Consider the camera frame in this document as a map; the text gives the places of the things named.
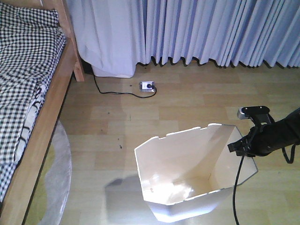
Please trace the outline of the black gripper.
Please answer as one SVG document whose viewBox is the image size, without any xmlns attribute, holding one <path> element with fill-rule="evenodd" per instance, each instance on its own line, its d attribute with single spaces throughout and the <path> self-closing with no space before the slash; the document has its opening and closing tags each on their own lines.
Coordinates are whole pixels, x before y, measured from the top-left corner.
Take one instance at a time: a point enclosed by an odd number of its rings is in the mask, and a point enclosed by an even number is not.
<svg viewBox="0 0 300 225">
<path fill-rule="evenodd" d="M 267 156 L 269 152 L 267 147 L 262 145 L 259 130 L 257 127 L 252 127 L 246 136 L 236 142 L 228 144 L 229 152 L 236 152 L 237 156 Z"/>
</svg>

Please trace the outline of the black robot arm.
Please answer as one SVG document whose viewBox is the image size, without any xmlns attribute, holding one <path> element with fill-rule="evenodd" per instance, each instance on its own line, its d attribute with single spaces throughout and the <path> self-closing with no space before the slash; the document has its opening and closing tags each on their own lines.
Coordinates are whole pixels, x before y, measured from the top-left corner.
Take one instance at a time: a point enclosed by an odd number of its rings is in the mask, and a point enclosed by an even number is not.
<svg viewBox="0 0 300 225">
<path fill-rule="evenodd" d="M 230 152 L 237 156 L 264 157 L 286 146 L 300 144 L 300 110 L 299 108 L 277 122 L 270 115 L 266 106 L 246 106 L 238 110 L 238 118 L 250 119 L 254 123 L 249 133 L 236 142 L 228 144 Z"/>
</svg>

